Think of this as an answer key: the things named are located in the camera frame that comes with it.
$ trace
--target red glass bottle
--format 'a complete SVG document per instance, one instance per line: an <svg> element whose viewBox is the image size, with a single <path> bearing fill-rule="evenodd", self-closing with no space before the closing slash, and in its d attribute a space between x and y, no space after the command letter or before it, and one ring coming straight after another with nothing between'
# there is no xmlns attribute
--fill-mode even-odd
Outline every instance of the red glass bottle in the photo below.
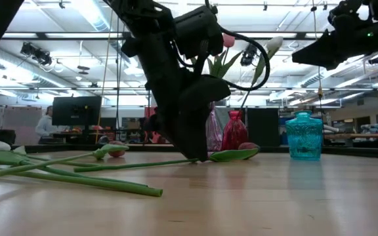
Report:
<svg viewBox="0 0 378 236"><path fill-rule="evenodd" d="M240 144L249 141L246 126L242 121L243 111L229 111L230 121L224 128L221 150L237 150Z"/></svg>

